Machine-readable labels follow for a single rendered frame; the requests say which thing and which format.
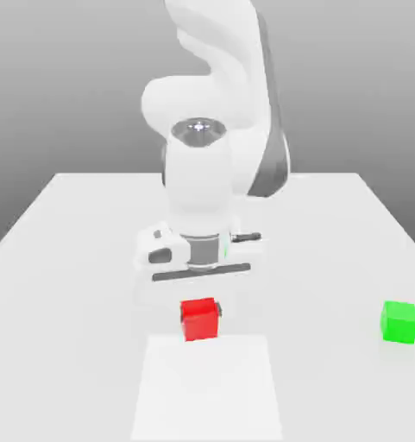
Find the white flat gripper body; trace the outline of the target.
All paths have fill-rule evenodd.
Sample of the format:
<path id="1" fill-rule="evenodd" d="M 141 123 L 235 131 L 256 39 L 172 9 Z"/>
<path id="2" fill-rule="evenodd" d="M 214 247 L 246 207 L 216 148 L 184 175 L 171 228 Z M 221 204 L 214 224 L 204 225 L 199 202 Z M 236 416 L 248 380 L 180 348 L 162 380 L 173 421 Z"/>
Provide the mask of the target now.
<path id="1" fill-rule="evenodd" d="M 242 262 L 218 266 L 206 272 L 189 269 L 163 273 L 136 271 L 133 295 L 144 305 L 178 305 L 181 301 L 202 298 L 227 300 L 250 285 L 256 270 L 254 263 Z"/>

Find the small red cube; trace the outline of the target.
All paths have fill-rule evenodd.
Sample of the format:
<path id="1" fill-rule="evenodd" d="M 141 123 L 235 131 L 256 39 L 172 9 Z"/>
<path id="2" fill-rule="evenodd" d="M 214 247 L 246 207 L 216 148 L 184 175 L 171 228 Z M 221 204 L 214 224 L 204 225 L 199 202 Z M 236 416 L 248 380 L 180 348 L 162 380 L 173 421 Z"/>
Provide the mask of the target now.
<path id="1" fill-rule="evenodd" d="M 214 298 L 184 300 L 180 303 L 180 323 L 186 341 L 216 338 L 218 321 Z"/>

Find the small green cube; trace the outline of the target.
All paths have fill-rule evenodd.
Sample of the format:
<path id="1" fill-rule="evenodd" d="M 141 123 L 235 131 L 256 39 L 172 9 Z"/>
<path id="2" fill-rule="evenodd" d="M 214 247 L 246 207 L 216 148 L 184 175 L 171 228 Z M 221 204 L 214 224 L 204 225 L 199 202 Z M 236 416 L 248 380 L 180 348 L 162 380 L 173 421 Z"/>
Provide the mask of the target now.
<path id="1" fill-rule="evenodd" d="M 415 343 L 415 305 L 386 300 L 380 315 L 382 338 L 400 344 Z"/>

